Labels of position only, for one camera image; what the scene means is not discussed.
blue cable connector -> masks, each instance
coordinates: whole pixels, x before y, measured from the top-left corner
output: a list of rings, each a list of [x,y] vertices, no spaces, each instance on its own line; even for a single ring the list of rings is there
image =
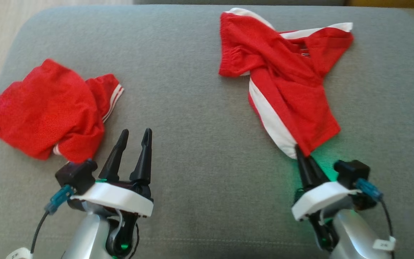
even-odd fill
[[[376,186],[363,178],[357,180],[355,187],[366,195],[372,197],[375,201],[380,201],[383,198],[383,193],[380,192]]]
[[[60,205],[66,202],[71,195],[74,194],[74,191],[70,185],[65,185],[62,187],[54,196],[51,198],[51,202],[49,202],[45,207],[44,210],[49,213],[49,215],[54,215]]]

black cable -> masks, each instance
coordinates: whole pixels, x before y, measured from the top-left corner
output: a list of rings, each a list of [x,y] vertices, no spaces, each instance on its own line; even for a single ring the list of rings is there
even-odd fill
[[[130,254],[129,259],[132,258],[135,255],[135,252],[137,251],[138,243],[140,243],[140,229],[138,228],[137,223],[135,223],[135,226],[137,227],[137,242],[135,242],[135,247],[133,248],[133,252],[132,252],[132,254]]]
[[[392,231],[392,223],[391,223],[391,217],[389,216],[389,212],[387,211],[386,203],[383,199],[381,199],[379,202],[381,202],[381,205],[384,209],[384,214],[386,215],[387,225],[389,227],[389,236],[394,236]],[[391,251],[392,259],[394,259],[396,256],[394,254],[394,251]]]
[[[35,252],[36,239],[38,239],[39,230],[41,229],[41,226],[44,223],[44,220],[46,220],[48,215],[49,215],[49,212],[46,211],[44,213],[44,216],[42,216],[41,221],[39,221],[38,227],[36,228],[36,232],[34,233],[35,235],[33,236],[33,242],[31,243],[31,250],[30,250],[31,254]]]

gray sofa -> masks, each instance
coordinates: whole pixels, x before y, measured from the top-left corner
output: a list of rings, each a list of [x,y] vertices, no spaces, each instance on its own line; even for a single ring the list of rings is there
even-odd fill
[[[294,221],[296,162],[271,141],[248,104],[248,78],[222,78],[219,17],[231,6],[61,7],[25,23],[0,77],[0,92],[46,58],[84,78],[114,73],[125,87],[106,122],[103,165],[120,132],[131,136],[128,177],[146,127],[153,134],[153,216],[140,220],[135,258],[324,259],[309,223]],[[314,152],[329,172],[358,159],[384,193],[398,239],[414,258],[414,17],[406,10],[247,6],[280,31],[353,22],[355,40],[325,80],[342,131]],[[29,246],[65,160],[38,161],[0,140],[0,259]],[[384,238],[381,208],[362,215]],[[84,214],[64,205],[49,217],[36,258],[58,259]]]
[[[345,0],[134,0],[135,4],[176,5],[344,5]]]

gray fabric surface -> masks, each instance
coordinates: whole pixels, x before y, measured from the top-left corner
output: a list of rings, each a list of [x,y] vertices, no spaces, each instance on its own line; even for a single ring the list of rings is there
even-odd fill
[[[177,5],[345,5],[345,0],[134,0],[135,4]]]
[[[248,105],[248,78],[222,78],[219,16],[231,6],[68,7],[30,19],[15,39],[0,92],[46,58],[84,78],[125,87],[106,123],[103,165],[131,132],[127,177],[144,129],[153,140],[153,216],[140,220],[136,258],[323,259],[309,223],[294,221],[294,160]],[[325,80],[341,133],[315,152],[324,167],[358,159],[386,195],[396,258],[414,258],[414,18],[398,9],[249,6],[280,31],[353,22],[355,41]],[[65,160],[29,158],[0,140],[0,259],[29,246]],[[381,208],[363,213],[387,237]],[[41,229],[36,257],[58,259],[84,215],[67,206]]]

white label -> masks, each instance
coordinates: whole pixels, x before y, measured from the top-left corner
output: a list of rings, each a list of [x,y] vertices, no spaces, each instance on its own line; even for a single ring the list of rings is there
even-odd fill
[[[377,250],[394,251],[395,247],[396,247],[396,239],[392,236],[389,237],[389,241],[377,239],[375,240],[375,243],[373,243],[373,249],[377,249]]]
[[[6,259],[33,259],[30,254],[30,250],[25,247],[15,250],[14,252],[10,253]]]

